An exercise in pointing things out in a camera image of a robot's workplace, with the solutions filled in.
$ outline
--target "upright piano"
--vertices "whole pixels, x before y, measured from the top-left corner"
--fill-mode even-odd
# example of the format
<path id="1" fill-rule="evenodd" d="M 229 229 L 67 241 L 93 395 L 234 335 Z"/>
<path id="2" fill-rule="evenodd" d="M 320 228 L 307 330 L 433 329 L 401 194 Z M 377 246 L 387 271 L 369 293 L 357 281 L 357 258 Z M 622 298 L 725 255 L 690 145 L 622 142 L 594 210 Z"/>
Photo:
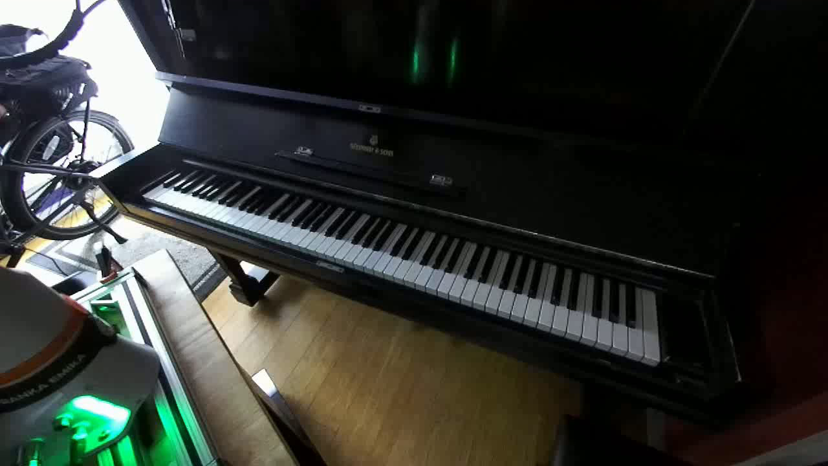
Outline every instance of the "upright piano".
<path id="1" fill-rule="evenodd" d="M 120 4 L 171 84 L 158 145 L 98 170 L 124 215 L 647 406 L 743 408 L 779 4 Z"/>

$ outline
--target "piano leg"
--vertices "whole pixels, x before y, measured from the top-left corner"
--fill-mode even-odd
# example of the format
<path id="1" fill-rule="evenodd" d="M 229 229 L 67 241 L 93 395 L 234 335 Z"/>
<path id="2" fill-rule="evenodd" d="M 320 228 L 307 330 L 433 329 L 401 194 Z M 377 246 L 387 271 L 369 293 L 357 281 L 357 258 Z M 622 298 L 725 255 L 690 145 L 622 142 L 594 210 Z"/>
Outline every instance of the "piano leg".
<path id="1" fill-rule="evenodd" d="M 264 277 L 251 277 L 246 268 L 239 268 L 237 258 L 225 255 L 220 250 L 208 250 L 208 254 L 229 277 L 229 293 L 243 306 L 258 303 L 265 286 L 273 285 L 280 277 L 277 271 L 265 271 Z"/>

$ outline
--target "piano body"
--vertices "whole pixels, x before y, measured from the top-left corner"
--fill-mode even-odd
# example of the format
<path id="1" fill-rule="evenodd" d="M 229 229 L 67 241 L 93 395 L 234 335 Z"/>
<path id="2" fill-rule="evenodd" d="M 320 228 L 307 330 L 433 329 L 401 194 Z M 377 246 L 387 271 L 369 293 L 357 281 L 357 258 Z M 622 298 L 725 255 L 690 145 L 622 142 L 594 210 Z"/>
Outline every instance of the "piano body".
<path id="1" fill-rule="evenodd" d="M 722 96 L 759 4 L 120 4 L 171 82 L 158 145 L 100 170 L 128 218 L 688 418 L 740 410 L 767 162 Z"/>

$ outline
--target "black piano key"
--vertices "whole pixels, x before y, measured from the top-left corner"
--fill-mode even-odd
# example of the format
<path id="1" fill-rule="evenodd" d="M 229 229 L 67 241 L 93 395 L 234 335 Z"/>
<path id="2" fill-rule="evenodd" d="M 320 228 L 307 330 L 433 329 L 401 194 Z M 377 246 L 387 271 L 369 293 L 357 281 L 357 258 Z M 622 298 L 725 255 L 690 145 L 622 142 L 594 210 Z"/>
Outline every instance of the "black piano key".
<path id="1" fill-rule="evenodd" d="M 423 236 L 423 229 L 417 228 L 417 233 L 411 236 L 411 241 L 409 241 L 409 246 L 404 249 L 401 258 L 409 260 L 409 258 L 414 255 L 414 249 L 417 249 L 417 243 L 421 241 L 421 236 Z"/>
<path id="2" fill-rule="evenodd" d="M 383 241 L 380 250 L 383 254 L 389 254 L 389 249 L 395 246 L 395 241 L 401 238 L 401 233 L 406 229 L 409 224 L 392 224 L 387 228 L 387 238 Z"/>
<path id="3" fill-rule="evenodd" d="M 637 286 L 626 285 L 626 326 L 638 326 Z"/>
<path id="4" fill-rule="evenodd" d="M 304 228 L 320 206 L 322 202 L 311 199 L 311 203 L 299 215 L 294 215 L 292 224 Z"/>
<path id="5" fill-rule="evenodd" d="M 166 175 L 160 175 L 160 186 L 173 186 L 176 180 L 180 180 L 185 172 L 182 170 L 171 170 Z"/>
<path id="6" fill-rule="evenodd" d="M 450 265 L 452 273 L 465 273 L 465 265 L 467 265 L 467 255 L 465 254 L 474 254 L 474 243 L 471 241 L 462 241 L 462 249 L 457 249 L 457 260 Z"/>
<path id="7" fill-rule="evenodd" d="M 571 268 L 571 281 L 569 281 L 569 299 L 564 303 L 567 307 L 576 307 L 576 293 L 580 290 L 580 271 Z"/>
<path id="8" fill-rule="evenodd" d="M 322 210 L 318 210 L 318 215 L 313 218 L 313 221 L 307 224 L 307 229 L 320 229 L 320 224 L 330 218 L 336 206 L 334 203 L 322 203 Z"/>
<path id="9" fill-rule="evenodd" d="M 273 220 L 290 199 L 292 199 L 292 195 L 290 195 L 286 192 L 280 194 L 260 215 L 268 218 L 268 220 Z"/>
<path id="10" fill-rule="evenodd" d="M 521 264 L 524 264 L 524 255 L 514 254 L 512 277 L 508 277 L 508 285 L 503 290 L 519 293 L 519 268 L 521 268 Z"/>
<path id="11" fill-rule="evenodd" d="M 351 215 L 351 210 L 344 210 L 330 224 L 327 229 L 322 229 L 322 236 L 336 236 L 342 221 L 345 221 L 345 218 Z"/>
<path id="12" fill-rule="evenodd" d="M 423 265 L 431 265 L 433 250 L 440 246 L 441 233 L 433 233 L 431 243 L 423 249 L 421 260 Z"/>
<path id="13" fill-rule="evenodd" d="M 446 260 L 444 260 L 444 271 L 455 271 L 462 249 L 465 249 L 465 241 L 457 241 L 457 246 L 452 249 L 452 254 L 450 254 Z"/>
<path id="14" fill-rule="evenodd" d="M 226 203 L 226 199 L 239 189 L 239 180 L 233 180 L 226 189 L 223 189 L 215 202 Z"/>
<path id="15" fill-rule="evenodd" d="M 609 278 L 609 321 L 620 321 L 620 285 Z"/>
<path id="16" fill-rule="evenodd" d="M 173 189 L 173 192 L 180 192 L 180 189 L 185 189 L 189 184 L 193 184 L 195 175 L 202 175 L 202 170 L 189 170 L 189 172 L 180 175 L 171 189 Z"/>
<path id="17" fill-rule="evenodd" d="M 375 221 L 377 218 L 367 218 L 367 221 L 362 221 L 362 228 L 353 233 L 351 243 L 362 243 L 369 228 L 375 228 Z"/>
<path id="18" fill-rule="evenodd" d="M 260 215 L 277 199 L 273 189 L 258 189 L 258 194 L 246 206 L 251 215 Z"/>
<path id="19" fill-rule="evenodd" d="M 489 246 L 477 246 L 475 249 L 477 250 L 477 255 L 475 255 L 475 264 L 471 265 L 471 277 L 467 278 L 474 278 L 474 281 L 483 281 L 483 268 L 487 268 L 487 258 L 490 255 L 490 249 Z"/>
<path id="20" fill-rule="evenodd" d="M 301 199 L 294 210 L 285 215 L 285 224 L 294 224 L 294 220 L 313 206 L 311 199 Z"/>
<path id="21" fill-rule="evenodd" d="M 203 170 L 193 170 L 189 175 L 182 175 L 179 184 L 173 184 L 176 192 L 189 192 L 199 177 L 203 177 Z"/>
<path id="22" fill-rule="evenodd" d="M 277 211 L 277 221 L 286 221 L 286 218 L 301 203 L 301 195 L 290 195 L 290 202 L 285 202 L 285 206 Z"/>
<path id="23" fill-rule="evenodd" d="M 483 246 L 475 246 L 474 254 L 471 254 L 471 260 L 467 265 L 462 268 L 462 277 L 471 278 L 474 271 L 475 271 L 475 264 L 481 260 L 481 254 L 483 254 Z"/>
<path id="24" fill-rule="evenodd" d="M 311 229 L 311 224 L 318 220 L 318 215 L 326 210 L 326 202 L 314 202 L 313 210 L 298 221 L 298 228 Z"/>
<path id="25" fill-rule="evenodd" d="M 357 229 L 351 243 L 364 246 L 364 241 L 380 221 L 383 221 L 380 218 L 367 218 L 367 221 Z"/>
<path id="26" fill-rule="evenodd" d="M 399 241 L 389 249 L 389 255 L 399 255 L 404 250 L 404 246 L 409 243 L 409 236 L 414 236 L 417 228 L 406 228 Z"/>
<path id="27" fill-rule="evenodd" d="M 521 285 L 528 278 L 528 255 L 521 255 L 519 268 L 518 268 L 518 281 L 514 281 L 514 293 L 521 293 Z"/>
<path id="28" fill-rule="evenodd" d="M 208 172 L 206 177 L 202 177 L 199 184 L 193 184 L 189 189 L 190 195 L 202 195 L 202 192 L 206 192 L 211 186 L 215 172 Z"/>
<path id="29" fill-rule="evenodd" d="M 602 313 L 602 277 L 600 273 L 594 273 L 594 278 L 593 278 L 593 307 L 589 307 L 589 313 L 594 317 L 600 317 L 600 313 Z"/>
<path id="30" fill-rule="evenodd" d="M 497 249 L 490 249 L 489 255 L 487 255 L 487 260 L 483 260 L 481 281 L 489 281 L 494 258 L 497 258 Z"/>
<path id="31" fill-rule="evenodd" d="M 357 221 L 360 211 L 349 210 L 345 218 L 338 221 L 338 228 L 334 229 L 334 238 L 344 238 L 345 229 Z"/>
<path id="32" fill-rule="evenodd" d="M 550 303 L 558 306 L 560 303 L 560 295 L 564 295 L 564 273 L 567 268 L 558 265 L 555 273 L 552 273 L 552 285 L 550 285 Z"/>
<path id="33" fill-rule="evenodd" d="M 383 243 L 380 238 L 383 238 L 386 229 L 389 229 L 389 220 L 380 218 L 377 228 L 371 233 L 367 233 L 364 249 L 377 250 L 380 243 Z"/>
<path id="34" fill-rule="evenodd" d="M 229 195 L 226 195 L 226 206 L 237 206 L 247 194 L 252 194 L 252 184 L 243 180 Z"/>
<path id="35" fill-rule="evenodd" d="M 203 199 L 215 199 L 216 194 L 223 194 L 226 186 L 233 184 L 233 177 L 216 177 L 206 192 Z"/>
<path id="36" fill-rule="evenodd" d="M 375 238 L 375 246 L 371 246 L 375 250 L 380 250 L 380 249 L 387 243 L 392 228 L 395 228 L 395 221 L 386 220 L 386 228 L 383 228 L 380 236 Z"/>
<path id="37" fill-rule="evenodd" d="M 199 172 L 195 177 L 190 177 L 185 186 L 180 186 L 182 194 L 193 194 L 199 192 L 206 180 L 211 177 L 208 170 Z"/>
<path id="38" fill-rule="evenodd" d="M 536 268 L 533 277 L 528 281 L 528 295 L 537 298 L 540 295 L 540 273 L 542 273 L 542 260 L 533 258 Z"/>
<path id="39" fill-rule="evenodd" d="M 423 258 L 423 265 L 436 268 L 440 265 L 440 250 L 446 249 L 446 243 L 450 243 L 446 236 L 440 233 L 433 238 L 433 243 L 431 243 L 433 246 L 431 254 Z"/>
<path id="40" fill-rule="evenodd" d="M 502 286 L 502 290 L 508 286 L 508 277 L 512 277 L 514 260 L 518 260 L 518 254 L 508 254 L 507 268 L 502 271 L 502 278 L 499 278 L 499 286 Z"/>
<path id="41" fill-rule="evenodd" d="M 446 271 L 455 249 L 459 249 L 459 238 L 444 238 L 444 249 L 440 250 L 436 268 Z"/>
<path id="42" fill-rule="evenodd" d="M 247 195 L 243 195 L 234 210 L 251 211 L 251 206 L 256 203 L 256 199 L 260 195 L 260 186 L 252 186 L 252 192 Z"/>

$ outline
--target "white piano key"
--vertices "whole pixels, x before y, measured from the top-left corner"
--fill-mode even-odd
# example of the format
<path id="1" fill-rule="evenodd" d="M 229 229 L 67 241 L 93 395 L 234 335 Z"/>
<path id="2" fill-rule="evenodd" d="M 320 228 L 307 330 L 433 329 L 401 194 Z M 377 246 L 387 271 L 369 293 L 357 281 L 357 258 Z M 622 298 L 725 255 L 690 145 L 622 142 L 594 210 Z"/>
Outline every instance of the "white piano key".
<path id="1" fill-rule="evenodd" d="M 637 290 L 642 309 L 642 333 L 644 333 L 644 362 L 657 364 L 662 360 L 660 335 L 657 335 L 657 298 L 652 290 Z"/>
<path id="2" fill-rule="evenodd" d="M 638 326 L 626 329 L 626 355 L 644 360 L 644 333 Z"/>

